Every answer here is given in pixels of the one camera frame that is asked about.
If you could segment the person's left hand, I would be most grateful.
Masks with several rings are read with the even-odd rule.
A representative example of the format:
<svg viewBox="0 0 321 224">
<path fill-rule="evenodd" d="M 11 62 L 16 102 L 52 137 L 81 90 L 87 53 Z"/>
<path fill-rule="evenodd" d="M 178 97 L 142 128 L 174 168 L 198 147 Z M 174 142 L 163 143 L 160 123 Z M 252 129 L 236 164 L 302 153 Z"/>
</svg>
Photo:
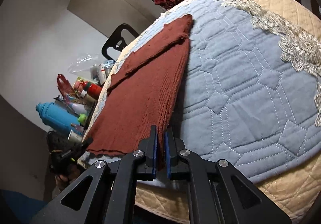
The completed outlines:
<svg viewBox="0 0 321 224">
<path fill-rule="evenodd" d="M 55 181 L 58 190 L 63 191 L 74 180 L 76 180 L 83 173 L 83 171 L 84 169 L 80 165 L 71 165 L 67 175 L 55 175 Z"/>
</svg>

